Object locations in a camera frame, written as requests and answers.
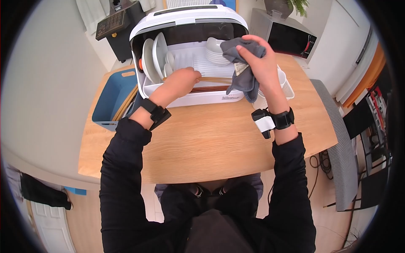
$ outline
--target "blue basket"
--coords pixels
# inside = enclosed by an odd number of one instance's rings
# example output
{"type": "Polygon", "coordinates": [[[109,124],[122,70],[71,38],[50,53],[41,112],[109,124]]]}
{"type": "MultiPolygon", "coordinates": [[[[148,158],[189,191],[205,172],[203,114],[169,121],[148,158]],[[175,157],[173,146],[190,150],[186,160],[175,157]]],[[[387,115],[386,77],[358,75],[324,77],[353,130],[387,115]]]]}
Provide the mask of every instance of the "blue basket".
{"type": "MultiPolygon", "coordinates": [[[[138,82],[136,74],[128,75],[130,72],[135,72],[135,69],[119,71],[108,78],[93,112],[92,121],[94,123],[107,130],[115,131],[118,121],[111,120],[138,82]]],[[[131,115],[134,109],[135,106],[132,106],[126,116],[131,115]]]]}

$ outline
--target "plant pot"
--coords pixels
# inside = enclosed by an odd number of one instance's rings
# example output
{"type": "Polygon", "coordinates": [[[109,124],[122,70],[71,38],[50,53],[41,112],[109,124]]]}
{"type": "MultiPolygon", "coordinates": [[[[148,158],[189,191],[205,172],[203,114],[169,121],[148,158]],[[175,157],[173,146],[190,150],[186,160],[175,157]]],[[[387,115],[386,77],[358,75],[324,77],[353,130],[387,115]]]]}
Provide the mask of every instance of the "plant pot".
{"type": "Polygon", "coordinates": [[[272,10],[281,12],[281,19],[286,20],[288,16],[294,10],[293,8],[288,7],[288,2],[290,0],[264,0],[264,5],[266,6],[267,14],[272,16],[272,10]]]}

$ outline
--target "paper money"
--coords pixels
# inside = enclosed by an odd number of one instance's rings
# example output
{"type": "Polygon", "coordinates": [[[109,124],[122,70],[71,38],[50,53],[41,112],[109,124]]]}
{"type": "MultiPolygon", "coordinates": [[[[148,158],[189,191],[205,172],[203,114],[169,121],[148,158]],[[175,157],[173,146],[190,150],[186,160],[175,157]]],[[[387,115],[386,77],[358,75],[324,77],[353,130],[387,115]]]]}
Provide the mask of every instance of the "paper money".
{"type": "Polygon", "coordinates": [[[248,64],[244,64],[241,62],[234,63],[233,65],[235,66],[236,76],[240,75],[245,69],[249,67],[248,64]]]}

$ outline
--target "blue object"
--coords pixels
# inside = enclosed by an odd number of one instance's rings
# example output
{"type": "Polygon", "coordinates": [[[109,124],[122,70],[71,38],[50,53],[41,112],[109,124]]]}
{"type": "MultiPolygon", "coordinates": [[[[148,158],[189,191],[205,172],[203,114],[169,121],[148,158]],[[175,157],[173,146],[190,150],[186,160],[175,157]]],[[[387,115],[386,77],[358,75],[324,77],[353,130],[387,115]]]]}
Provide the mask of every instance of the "blue object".
{"type": "Polygon", "coordinates": [[[236,1],[235,0],[212,0],[209,4],[222,4],[225,7],[229,7],[236,11],[236,1]]]}
{"type": "Polygon", "coordinates": [[[72,188],[72,187],[67,187],[67,186],[64,186],[64,187],[65,187],[66,190],[68,190],[68,191],[70,191],[70,192],[72,192],[74,194],[77,194],[77,195],[86,196],[86,194],[87,194],[87,191],[83,190],[83,189],[77,189],[77,188],[72,188]]]}
{"type": "MultiPolygon", "coordinates": [[[[97,105],[92,115],[92,121],[107,130],[115,131],[118,121],[111,121],[129,93],[137,85],[135,69],[128,69],[112,74],[101,92],[97,105]]],[[[134,111],[131,108],[127,115],[134,111]]]]}

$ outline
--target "wooden table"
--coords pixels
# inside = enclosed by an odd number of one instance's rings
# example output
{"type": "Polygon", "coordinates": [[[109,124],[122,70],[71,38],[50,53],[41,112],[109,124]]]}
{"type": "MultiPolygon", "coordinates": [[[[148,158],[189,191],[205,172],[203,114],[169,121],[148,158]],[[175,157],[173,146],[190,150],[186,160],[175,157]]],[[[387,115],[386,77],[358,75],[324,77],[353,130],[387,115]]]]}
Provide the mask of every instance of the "wooden table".
{"type": "MultiPolygon", "coordinates": [[[[328,113],[312,83],[292,56],[277,54],[295,93],[289,100],[295,125],[302,132],[305,157],[335,144],[328,113]]],[[[133,68],[125,67],[116,71],[133,68]]],[[[100,178],[102,155],[115,132],[91,120],[101,91],[112,74],[103,77],[83,132],[79,174],[100,178]]],[[[263,138],[252,120],[252,105],[239,102],[170,108],[172,117],[153,130],[143,151],[143,183],[190,183],[273,169],[272,141],[263,138]]]]}

